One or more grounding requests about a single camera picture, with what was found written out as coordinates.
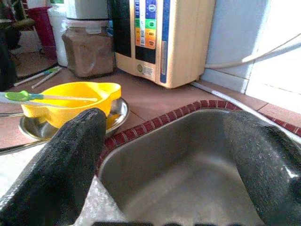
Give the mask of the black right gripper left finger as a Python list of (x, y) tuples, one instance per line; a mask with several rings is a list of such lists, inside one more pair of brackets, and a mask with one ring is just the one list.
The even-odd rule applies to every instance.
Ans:
[(97, 108), (66, 122), (1, 198), (1, 225), (73, 224), (95, 175), (105, 132), (106, 116)]

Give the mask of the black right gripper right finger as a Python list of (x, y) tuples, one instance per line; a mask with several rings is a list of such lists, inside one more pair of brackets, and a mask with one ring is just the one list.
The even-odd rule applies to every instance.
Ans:
[(301, 224), (301, 146), (247, 112), (231, 112), (223, 128), (230, 152), (261, 220)]

